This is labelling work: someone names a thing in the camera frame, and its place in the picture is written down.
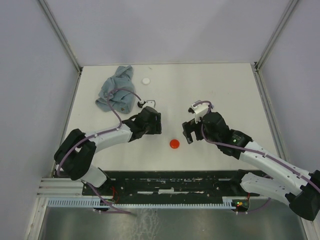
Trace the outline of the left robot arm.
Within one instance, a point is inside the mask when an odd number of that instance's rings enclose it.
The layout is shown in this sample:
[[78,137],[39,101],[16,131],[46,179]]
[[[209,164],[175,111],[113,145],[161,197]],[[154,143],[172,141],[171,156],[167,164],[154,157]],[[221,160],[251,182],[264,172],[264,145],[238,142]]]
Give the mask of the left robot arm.
[[151,106],[121,122],[121,126],[102,131],[84,133],[76,128],[62,142],[53,159],[60,170],[73,181],[81,180],[93,186],[99,195],[106,195],[111,189],[107,175],[92,164],[94,155],[118,144],[130,143],[144,135],[162,133],[161,113]]

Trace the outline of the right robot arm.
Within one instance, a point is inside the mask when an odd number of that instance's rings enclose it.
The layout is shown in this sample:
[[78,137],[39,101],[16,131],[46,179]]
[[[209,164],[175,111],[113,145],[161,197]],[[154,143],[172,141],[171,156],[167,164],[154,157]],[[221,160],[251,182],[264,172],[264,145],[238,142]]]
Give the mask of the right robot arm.
[[229,183],[236,196],[254,193],[287,205],[296,215],[314,221],[320,211],[320,172],[309,172],[271,154],[247,134],[229,128],[222,115],[209,110],[189,108],[194,119],[182,124],[183,135],[191,144],[198,141],[217,146],[225,155],[248,163],[269,177],[239,170]]

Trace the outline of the orange earbud charging case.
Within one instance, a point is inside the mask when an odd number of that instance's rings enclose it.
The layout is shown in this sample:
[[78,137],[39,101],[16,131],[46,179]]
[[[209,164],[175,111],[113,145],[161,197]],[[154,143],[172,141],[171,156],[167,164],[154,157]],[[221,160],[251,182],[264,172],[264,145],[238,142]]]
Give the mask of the orange earbud charging case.
[[180,146],[180,142],[179,140],[177,139],[172,139],[170,142],[169,142],[169,145],[172,149],[177,149],[179,146]]

